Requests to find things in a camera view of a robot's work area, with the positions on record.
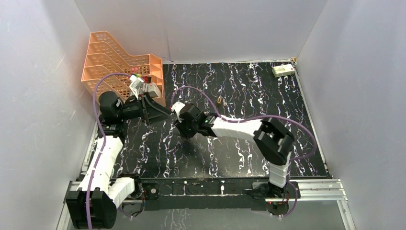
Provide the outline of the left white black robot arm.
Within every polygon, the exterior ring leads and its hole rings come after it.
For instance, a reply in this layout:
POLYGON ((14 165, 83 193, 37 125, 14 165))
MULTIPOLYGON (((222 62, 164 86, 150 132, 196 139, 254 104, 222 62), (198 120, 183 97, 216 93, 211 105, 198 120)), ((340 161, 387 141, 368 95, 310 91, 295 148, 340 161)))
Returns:
POLYGON ((107 91, 99 96, 98 139, 89 168, 75 191, 66 197, 70 218, 76 229, 111 229, 117 210, 125 199, 141 199, 144 190, 137 173, 122 173, 111 180, 116 158, 121 152, 128 131, 128 120, 140 118, 147 125, 164 121, 170 110, 149 93, 141 98, 130 96, 126 101, 107 91))

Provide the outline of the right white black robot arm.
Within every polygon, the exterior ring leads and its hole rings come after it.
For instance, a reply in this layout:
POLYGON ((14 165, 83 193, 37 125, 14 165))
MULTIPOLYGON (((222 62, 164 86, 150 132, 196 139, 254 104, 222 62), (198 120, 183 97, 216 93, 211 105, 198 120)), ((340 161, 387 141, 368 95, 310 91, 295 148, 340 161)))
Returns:
POLYGON ((287 178, 295 138, 281 122, 275 118, 244 122, 214 113, 205 114, 191 103, 176 102, 170 110, 177 116, 174 125, 183 138, 190 139, 199 133, 205 137, 237 138, 256 144, 269 163, 269 181, 267 185, 253 188, 249 193, 252 197, 283 198, 288 193, 287 178))

